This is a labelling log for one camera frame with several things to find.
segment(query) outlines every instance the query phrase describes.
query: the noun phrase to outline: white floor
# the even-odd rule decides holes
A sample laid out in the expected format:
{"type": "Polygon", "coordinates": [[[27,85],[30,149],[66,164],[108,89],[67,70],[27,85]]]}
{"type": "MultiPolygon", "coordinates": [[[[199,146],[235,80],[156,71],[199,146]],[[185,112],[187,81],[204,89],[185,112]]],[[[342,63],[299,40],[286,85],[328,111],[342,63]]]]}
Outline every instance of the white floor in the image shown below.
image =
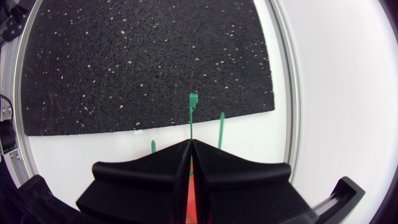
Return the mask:
{"type": "MultiPolygon", "coordinates": [[[[287,112],[282,62],[266,4],[263,0],[254,2],[269,54],[275,110],[226,119],[222,150],[251,161],[283,162],[287,112]]],[[[197,107],[200,106],[199,95],[197,107]]],[[[219,121],[197,123],[193,125],[193,135],[196,139],[217,146],[219,128],[219,121]]],[[[93,181],[91,166],[95,162],[130,161],[149,154],[152,140],[156,141],[157,149],[162,149],[189,137],[189,125],[183,125],[142,132],[29,137],[29,141],[39,174],[46,179],[53,194],[76,207],[76,200],[93,181]]]]}
{"type": "Polygon", "coordinates": [[[278,0],[293,40],[301,132],[293,186],[310,206],[348,176],[369,223],[398,165],[398,45],[378,0],[278,0]]]}

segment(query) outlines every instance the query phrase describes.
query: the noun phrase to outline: green stick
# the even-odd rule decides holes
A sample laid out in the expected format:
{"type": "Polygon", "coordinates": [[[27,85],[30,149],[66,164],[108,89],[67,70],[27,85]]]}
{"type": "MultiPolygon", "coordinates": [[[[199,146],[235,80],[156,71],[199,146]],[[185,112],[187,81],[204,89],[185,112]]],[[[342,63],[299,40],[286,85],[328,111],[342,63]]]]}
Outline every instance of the green stick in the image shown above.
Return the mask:
{"type": "Polygon", "coordinates": [[[223,129],[224,129],[224,112],[220,114],[220,135],[218,137],[218,149],[221,149],[221,143],[223,142],[223,129]]]}

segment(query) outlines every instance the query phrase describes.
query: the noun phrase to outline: black rubber mat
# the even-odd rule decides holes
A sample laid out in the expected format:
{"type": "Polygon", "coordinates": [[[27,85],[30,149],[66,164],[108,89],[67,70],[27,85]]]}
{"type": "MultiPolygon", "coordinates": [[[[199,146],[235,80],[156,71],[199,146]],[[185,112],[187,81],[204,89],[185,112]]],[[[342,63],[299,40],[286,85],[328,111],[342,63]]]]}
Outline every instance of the black rubber mat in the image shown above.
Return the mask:
{"type": "Polygon", "coordinates": [[[31,136],[187,124],[274,109],[252,1],[43,0],[25,53],[31,136]]]}

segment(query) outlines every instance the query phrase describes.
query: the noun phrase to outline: metal frame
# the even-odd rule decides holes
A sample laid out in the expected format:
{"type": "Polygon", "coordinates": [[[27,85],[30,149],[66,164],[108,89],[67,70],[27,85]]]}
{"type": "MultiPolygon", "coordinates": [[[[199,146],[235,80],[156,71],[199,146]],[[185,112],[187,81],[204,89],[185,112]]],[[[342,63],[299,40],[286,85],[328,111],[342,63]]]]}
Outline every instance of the metal frame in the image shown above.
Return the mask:
{"type": "Polygon", "coordinates": [[[284,15],[279,6],[279,0],[266,0],[266,4],[275,27],[279,42],[280,54],[285,73],[286,102],[287,102],[287,129],[285,159],[292,168],[289,182],[294,181],[297,158],[299,156],[300,139],[300,86],[294,48],[284,15]]]}
{"type": "MultiPolygon", "coordinates": [[[[275,33],[279,42],[280,53],[282,57],[282,66],[285,75],[286,98],[287,98],[287,135],[285,144],[285,159],[284,162],[290,164],[292,174],[290,175],[290,182],[294,181],[297,158],[299,156],[299,138],[300,138],[300,88],[298,80],[298,72],[295,62],[294,48],[290,39],[289,30],[281,8],[279,0],[265,0],[273,24],[275,25],[275,33]]],[[[30,12],[27,24],[22,35],[12,41],[7,48],[7,60],[4,66],[6,74],[14,75],[14,79],[5,77],[2,79],[6,82],[2,83],[6,96],[10,96],[14,104],[14,127],[17,133],[18,148],[9,153],[12,166],[14,168],[18,180],[15,183],[23,184],[30,177],[38,174],[32,151],[29,144],[29,138],[25,135],[22,122],[22,108],[21,108],[21,79],[22,68],[24,61],[24,54],[26,50],[27,41],[30,30],[34,23],[42,0],[36,0],[32,11],[30,12]]]]}
{"type": "Polygon", "coordinates": [[[17,148],[4,156],[9,156],[11,160],[12,166],[8,161],[9,158],[5,159],[6,162],[8,161],[7,167],[10,173],[16,174],[16,176],[13,175],[12,178],[17,187],[25,183],[33,175],[38,174],[33,154],[30,150],[29,138],[24,132],[20,94],[22,67],[27,40],[41,3],[42,0],[36,0],[27,19],[23,33],[12,42],[8,43],[7,49],[5,50],[6,61],[4,63],[3,77],[1,77],[3,95],[8,96],[14,106],[13,125],[17,136],[17,148]]]}

